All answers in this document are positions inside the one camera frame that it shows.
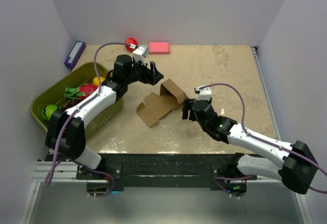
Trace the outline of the brown cardboard box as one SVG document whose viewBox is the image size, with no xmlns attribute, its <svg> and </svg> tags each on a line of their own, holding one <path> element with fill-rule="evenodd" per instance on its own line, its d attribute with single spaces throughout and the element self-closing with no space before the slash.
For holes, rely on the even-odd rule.
<svg viewBox="0 0 327 224">
<path fill-rule="evenodd" d="M 151 92 L 144 98 L 136 113 L 148 127 L 153 127 L 169 112 L 183 105 L 186 98 L 187 94 L 168 79 L 160 85 L 159 95 Z"/>
</svg>

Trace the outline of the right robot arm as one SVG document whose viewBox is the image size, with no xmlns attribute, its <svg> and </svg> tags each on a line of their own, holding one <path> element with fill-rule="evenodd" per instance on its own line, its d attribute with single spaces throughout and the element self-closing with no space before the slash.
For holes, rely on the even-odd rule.
<svg viewBox="0 0 327 224">
<path fill-rule="evenodd" d="M 186 98 L 182 119 L 198 122 L 215 141 L 243 147 L 258 155 L 244 154 L 230 164 L 227 172 L 231 178 L 264 176 L 281 181 L 299 194 L 306 194 L 309 190 L 317 172 L 317 161 L 306 143 L 283 142 L 248 130 L 237 121 L 218 115 L 207 100 Z"/>
</svg>

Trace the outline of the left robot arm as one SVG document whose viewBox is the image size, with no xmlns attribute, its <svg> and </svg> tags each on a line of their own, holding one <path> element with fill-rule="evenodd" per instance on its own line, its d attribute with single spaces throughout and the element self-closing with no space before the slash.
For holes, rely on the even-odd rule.
<svg viewBox="0 0 327 224">
<path fill-rule="evenodd" d="M 101 179 L 106 167 L 101 156 L 86 146 L 85 128 L 104 109 L 117 103 L 134 82 L 156 85 L 164 78 L 151 61 L 146 64 L 137 57 L 119 55 L 108 76 L 97 90 L 78 105 L 52 113 L 45 144 L 56 153 L 88 167 L 88 174 Z"/>
</svg>

